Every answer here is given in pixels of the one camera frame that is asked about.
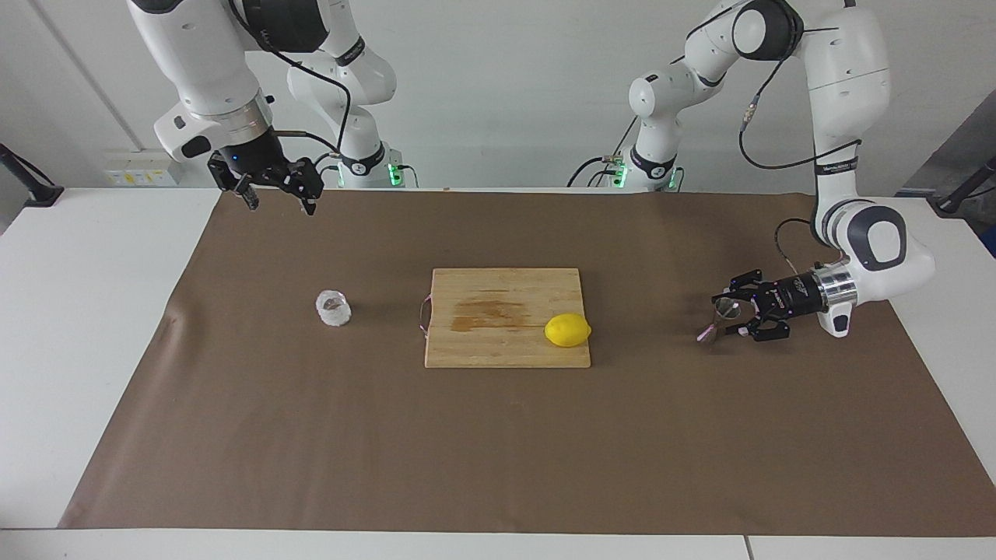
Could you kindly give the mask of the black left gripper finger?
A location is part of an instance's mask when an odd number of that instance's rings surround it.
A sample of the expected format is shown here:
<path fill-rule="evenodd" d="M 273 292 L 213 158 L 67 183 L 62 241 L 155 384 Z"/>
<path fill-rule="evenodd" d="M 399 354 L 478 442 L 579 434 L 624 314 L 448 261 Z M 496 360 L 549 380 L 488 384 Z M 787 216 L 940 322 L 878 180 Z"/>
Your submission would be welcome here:
<path fill-rule="evenodd" d="M 790 311 L 757 311 L 749 321 L 727 327 L 727 334 L 740 334 L 754 341 L 787 339 L 791 336 L 791 327 L 787 323 L 790 318 Z"/>
<path fill-rule="evenodd" d="M 722 293 L 712 297 L 712 304 L 714 308 L 739 308 L 748 303 L 758 308 L 768 308 L 769 287 L 770 283 L 760 269 L 751 270 L 732 278 Z"/>

